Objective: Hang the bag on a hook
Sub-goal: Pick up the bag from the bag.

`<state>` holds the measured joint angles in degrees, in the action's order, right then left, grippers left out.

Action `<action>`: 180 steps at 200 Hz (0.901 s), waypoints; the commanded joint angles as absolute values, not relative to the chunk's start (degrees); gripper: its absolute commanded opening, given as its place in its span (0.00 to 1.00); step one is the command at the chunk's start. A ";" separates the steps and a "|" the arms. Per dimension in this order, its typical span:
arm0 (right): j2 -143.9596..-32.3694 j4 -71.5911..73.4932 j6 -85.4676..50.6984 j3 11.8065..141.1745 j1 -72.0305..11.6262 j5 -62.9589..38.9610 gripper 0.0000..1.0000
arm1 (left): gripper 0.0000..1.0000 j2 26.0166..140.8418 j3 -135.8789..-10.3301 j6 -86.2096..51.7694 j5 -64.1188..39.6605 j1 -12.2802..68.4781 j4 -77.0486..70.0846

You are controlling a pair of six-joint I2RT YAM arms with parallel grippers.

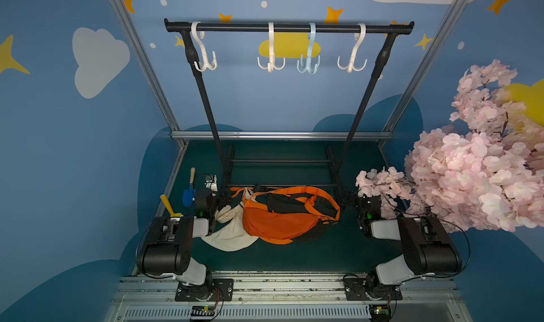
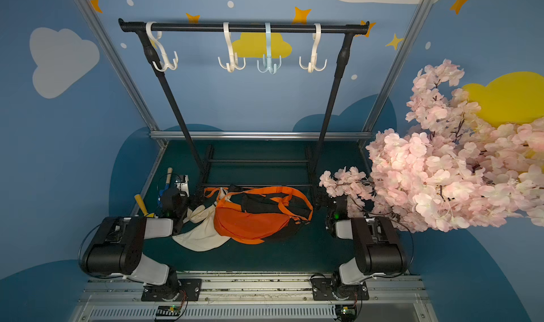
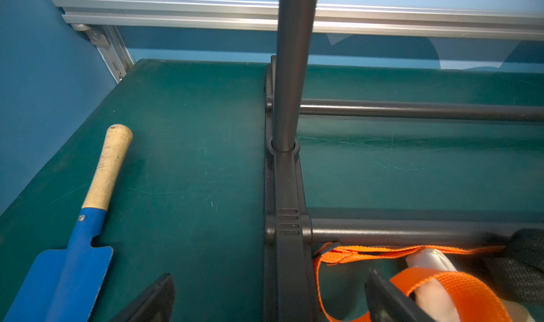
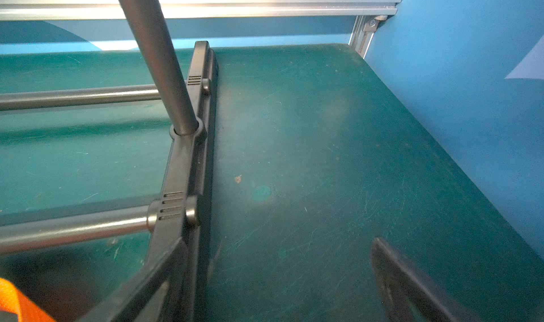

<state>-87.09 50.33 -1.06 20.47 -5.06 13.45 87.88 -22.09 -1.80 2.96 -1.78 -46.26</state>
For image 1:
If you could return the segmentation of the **cream crescent bag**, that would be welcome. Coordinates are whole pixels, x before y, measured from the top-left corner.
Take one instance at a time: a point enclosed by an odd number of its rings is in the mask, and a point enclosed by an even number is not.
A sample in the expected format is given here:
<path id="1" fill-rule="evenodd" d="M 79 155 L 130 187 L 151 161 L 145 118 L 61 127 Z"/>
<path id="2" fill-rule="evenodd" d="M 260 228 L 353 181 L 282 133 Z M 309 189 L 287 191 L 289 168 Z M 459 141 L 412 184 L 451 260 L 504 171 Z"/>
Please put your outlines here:
<path id="1" fill-rule="evenodd" d="M 221 251 L 234 252 L 250 247 L 259 237 L 252 236 L 243 227 L 244 205 L 254 194 L 252 187 L 236 188 L 233 195 L 222 196 L 215 200 L 218 210 L 214 213 L 214 223 L 224 224 L 218 231 L 206 236 L 201 229 L 194 233 L 202 241 Z"/>

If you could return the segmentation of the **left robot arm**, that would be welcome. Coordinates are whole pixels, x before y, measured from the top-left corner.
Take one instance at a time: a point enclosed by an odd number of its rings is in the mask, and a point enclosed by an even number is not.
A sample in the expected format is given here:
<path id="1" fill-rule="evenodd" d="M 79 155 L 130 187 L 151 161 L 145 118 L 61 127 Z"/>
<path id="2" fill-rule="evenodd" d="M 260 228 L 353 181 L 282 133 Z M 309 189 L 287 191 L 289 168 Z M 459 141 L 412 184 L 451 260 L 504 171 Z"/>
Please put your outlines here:
<path id="1" fill-rule="evenodd" d="M 169 216 L 155 217 L 136 251 L 141 274 L 152 279 L 173 278 L 185 287 L 211 287 L 211 271 L 192 258 L 195 238 L 211 235 L 215 227 L 215 192 L 197 190 L 192 204 L 194 216 L 177 214 L 165 195 L 160 196 Z"/>

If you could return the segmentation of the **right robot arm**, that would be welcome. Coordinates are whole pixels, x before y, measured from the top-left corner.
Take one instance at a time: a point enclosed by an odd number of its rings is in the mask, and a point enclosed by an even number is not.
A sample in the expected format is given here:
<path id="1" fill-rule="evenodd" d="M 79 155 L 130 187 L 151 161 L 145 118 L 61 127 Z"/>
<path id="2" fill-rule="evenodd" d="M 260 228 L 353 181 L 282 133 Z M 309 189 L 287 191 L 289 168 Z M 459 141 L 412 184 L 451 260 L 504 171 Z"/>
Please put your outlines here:
<path id="1" fill-rule="evenodd" d="M 391 288 L 426 276 L 450 277 L 459 274 L 463 261 L 442 223 L 436 217 L 399 217 L 381 215 L 379 197 L 355 200 L 357 222 L 368 238 L 392 242 L 402 254 L 377 265 L 367 276 L 369 288 Z"/>

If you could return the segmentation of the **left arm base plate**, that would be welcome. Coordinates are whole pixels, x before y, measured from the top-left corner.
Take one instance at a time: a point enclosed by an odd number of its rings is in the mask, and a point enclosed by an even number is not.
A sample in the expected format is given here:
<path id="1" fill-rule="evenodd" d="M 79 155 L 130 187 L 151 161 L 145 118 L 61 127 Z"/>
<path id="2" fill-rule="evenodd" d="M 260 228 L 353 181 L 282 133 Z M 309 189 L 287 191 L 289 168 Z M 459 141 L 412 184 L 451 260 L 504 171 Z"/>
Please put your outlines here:
<path id="1" fill-rule="evenodd" d="M 174 300 L 176 302 L 231 302 L 234 292 L 233 279 L 206 280 L 204 285 L 179 283 Z"/>

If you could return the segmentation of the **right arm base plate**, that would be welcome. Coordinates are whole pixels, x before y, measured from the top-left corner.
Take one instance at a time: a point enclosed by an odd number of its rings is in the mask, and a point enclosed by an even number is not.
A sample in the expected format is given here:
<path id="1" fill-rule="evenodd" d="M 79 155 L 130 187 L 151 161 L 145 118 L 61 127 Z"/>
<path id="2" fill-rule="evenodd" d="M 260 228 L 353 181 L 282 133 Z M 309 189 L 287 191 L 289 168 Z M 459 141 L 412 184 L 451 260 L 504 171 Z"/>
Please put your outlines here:
<path id="1" fill-rule="evenodd" d="M 371 279 L 344 278 L 344 292 L 348 301 L 401 301 L 400 288 L 392 285 L 382 285 Z"/>

